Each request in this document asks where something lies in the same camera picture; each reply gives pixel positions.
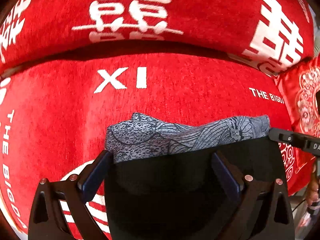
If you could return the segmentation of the person right hand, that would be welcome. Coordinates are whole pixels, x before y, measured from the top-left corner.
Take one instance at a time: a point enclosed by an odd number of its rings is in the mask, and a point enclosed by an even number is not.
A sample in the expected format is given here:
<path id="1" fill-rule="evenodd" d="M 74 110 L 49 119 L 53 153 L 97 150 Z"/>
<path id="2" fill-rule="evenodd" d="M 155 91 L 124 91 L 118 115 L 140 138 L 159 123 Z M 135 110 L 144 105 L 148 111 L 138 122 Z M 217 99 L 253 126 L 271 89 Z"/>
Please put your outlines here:
<path id="1" fill-rule="evenodd" d="M 319 191 L 319 182 L 317 178 L 317 166 L 314 164 L 310 182 L 306 189 L 305 200 L 308 206 L 311 206 L 313 203 L 318 202 L 319 200 L 318 191 Z"/>

